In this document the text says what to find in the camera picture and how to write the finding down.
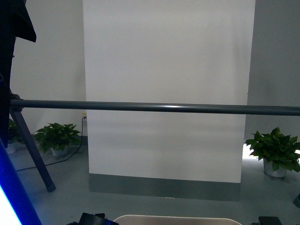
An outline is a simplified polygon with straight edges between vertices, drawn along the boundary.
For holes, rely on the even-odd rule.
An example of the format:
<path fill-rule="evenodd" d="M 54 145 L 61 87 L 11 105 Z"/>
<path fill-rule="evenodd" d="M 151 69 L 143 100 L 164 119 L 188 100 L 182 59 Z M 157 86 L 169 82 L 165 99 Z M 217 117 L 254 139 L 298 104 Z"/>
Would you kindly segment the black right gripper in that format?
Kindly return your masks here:
<path fill-rule="evenodd" d="M 252 222 L 251 225 L 282 225 L 278 217 L 273 216 L 259 216 L 259 222 Z"/>

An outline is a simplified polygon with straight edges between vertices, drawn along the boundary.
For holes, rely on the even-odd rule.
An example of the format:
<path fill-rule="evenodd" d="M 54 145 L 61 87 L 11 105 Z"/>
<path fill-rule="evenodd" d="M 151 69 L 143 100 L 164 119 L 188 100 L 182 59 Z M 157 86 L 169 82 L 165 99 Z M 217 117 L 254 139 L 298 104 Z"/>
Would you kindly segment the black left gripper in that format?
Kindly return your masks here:
<path fill-rule="evenodd" d="M 104 213 L 89 214 L 83 213 L 79 222 L 71 222 L 67 225 L 112 225 L 113 221 L 106 218 Z"/>

